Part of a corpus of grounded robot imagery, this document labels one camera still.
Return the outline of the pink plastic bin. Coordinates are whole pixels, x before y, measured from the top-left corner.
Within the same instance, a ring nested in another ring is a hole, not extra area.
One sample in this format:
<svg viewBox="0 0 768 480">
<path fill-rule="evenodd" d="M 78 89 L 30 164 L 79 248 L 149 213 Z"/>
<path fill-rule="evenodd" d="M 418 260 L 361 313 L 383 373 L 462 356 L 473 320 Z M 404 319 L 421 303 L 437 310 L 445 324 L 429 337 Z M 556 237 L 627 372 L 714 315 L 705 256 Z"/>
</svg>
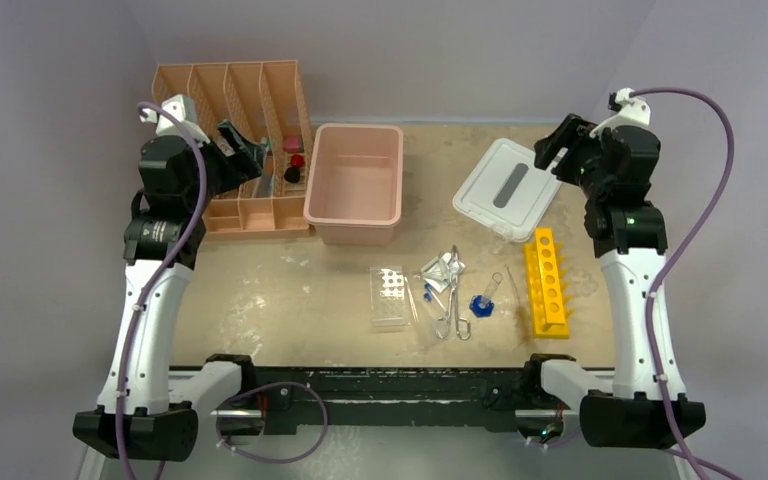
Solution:
<svg viewBox="0 0 768 480">
<path fill-rule="evenodd" d="M 317 129 L 303 214 L 323 243 L 391 242 L 402 217 L 403 147 L 397 126 L 327 123 Z"/>
</svg>

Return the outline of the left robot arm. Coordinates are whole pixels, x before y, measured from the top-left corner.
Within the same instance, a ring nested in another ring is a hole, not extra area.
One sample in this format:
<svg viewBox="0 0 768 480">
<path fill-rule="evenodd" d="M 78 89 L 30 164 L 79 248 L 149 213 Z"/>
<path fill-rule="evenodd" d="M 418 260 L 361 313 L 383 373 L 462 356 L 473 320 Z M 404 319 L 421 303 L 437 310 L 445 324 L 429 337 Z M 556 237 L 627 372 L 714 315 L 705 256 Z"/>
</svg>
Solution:
<svg viewBox="0 0 768 480">
<path fill-rule="evenodd" d="M 131 202 L 124 232 L 125 304 L 114 359 L 94 409 L 76 413 L 73 435 L 108 458 L 123 447 L 132 460 L 182 462 L 199 424 L 218 404 L 244 409 L 257 399 L 258 382 L 247 355 L 214 354 L 201 370 L 173 387 L 171 347 L 183 294 L 207 232 L 198 221 L 171 261 L 198 201 L 193 149 L 173 126 L 141 148 L 143 181 Z"/>
</svg>

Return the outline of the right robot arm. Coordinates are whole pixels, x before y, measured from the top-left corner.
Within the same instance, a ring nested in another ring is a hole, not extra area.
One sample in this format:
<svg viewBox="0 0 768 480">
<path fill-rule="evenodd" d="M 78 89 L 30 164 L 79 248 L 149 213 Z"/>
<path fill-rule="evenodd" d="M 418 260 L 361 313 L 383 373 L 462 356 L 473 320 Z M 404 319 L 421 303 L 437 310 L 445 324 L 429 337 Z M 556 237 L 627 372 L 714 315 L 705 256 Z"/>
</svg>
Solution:
<svg viewBox="0 0 768 480">
<path fill-rule="evenodd" d="M 616 366 L 606 385 L 571 357 L 538 355 L 521 392 L 536 407 L 558 398 L 577 410 L 591 447 L 665 450 L 701 429 L 703 403 L 688 399 L 672 353 L 664 217 L 646 196 L 661 142 L 645 127 L 596 124 L 569 114 L 535 144 L 536 168 L 579 187 L 584 225 L 610 298 Z"/>
</svg>

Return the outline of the glass stirring rod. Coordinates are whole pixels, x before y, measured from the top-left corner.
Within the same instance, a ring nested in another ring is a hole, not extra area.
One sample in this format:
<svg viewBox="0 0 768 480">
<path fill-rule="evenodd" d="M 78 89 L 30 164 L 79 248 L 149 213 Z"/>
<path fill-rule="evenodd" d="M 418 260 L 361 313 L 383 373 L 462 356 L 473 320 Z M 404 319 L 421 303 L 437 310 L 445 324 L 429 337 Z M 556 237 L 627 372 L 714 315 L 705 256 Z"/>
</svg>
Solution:
<svg viewBox="0 0 768 480">
<path fill-rule="evenodd" d="M 405 291 L 406 291 L 406 297 L 408 299 L 408 304 L 409 304 L 409 307 L 410 307 L 412 324 L 414 326 L 418 327 L 419 326 L 419 316 L 418 316 L 418 311 L 417 311 L 417 308 L 416 308 L 415 299 L 414 299 L 414 296 L 413 296 L 413 293 L 412 293 L 412 289 L 411 289 L 411 286 L 410 286 L 409 279 L 408 279 L 408 277 L 406 275 L 403 274 L 402 275 L 402 280 L 403 280 L 403 283 L 404 283 L 404 288 L 405 288 Z"/>
</svg>

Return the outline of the clear acrylic tube rack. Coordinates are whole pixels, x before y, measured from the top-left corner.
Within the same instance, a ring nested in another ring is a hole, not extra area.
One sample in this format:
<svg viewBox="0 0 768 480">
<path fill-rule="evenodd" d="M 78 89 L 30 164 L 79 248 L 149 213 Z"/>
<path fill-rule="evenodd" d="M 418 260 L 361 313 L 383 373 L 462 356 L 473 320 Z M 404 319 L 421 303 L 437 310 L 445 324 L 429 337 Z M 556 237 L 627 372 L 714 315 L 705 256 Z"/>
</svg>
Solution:
<svg viewBox="0 0 768 480">
<path fill-rule="evenodd" d="M 408 324 L 406 283 L 400 266 L 369 269 L 371 324 L 375 329 L 392 329 Z"/>
</svg>

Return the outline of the yellow test tube rack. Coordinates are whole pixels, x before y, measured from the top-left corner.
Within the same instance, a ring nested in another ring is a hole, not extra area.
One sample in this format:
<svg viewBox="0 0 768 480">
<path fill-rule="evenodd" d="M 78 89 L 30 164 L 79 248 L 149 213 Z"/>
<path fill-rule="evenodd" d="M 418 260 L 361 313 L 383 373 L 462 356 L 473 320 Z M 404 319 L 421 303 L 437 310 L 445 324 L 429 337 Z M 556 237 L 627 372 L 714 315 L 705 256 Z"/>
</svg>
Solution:
<svg viewBox="0 0 768 480">
<path fill-rule="evenodd" d="M 570 338 L 569 317 L 574 312 L 567 307 L 571 299 L 566 294 L 568 283 L 562 267 L 564 256 L 549 227 L 537 227 L 533 239 L 523 245 L 526 282 L 531 311 L 532 336 L 538 339 L 567 340 Z"/>
</svg>

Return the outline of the small blue cap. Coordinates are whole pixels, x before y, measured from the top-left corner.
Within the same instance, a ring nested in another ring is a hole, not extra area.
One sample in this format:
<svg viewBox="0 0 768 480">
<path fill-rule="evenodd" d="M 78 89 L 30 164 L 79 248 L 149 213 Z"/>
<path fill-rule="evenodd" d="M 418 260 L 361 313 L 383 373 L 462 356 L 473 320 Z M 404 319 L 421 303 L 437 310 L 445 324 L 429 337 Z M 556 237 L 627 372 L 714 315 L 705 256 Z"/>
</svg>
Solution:
<svg viewBox="0 0 768 480">
<path fill-rule="evenodd" d="M 423 298 L 428 302 L 439 302 L 439 298 L 436 294 L 435 289 L 430 283 L 424 284 L 424 290 L 425 293 L 423 294 Z"/>
</svg>

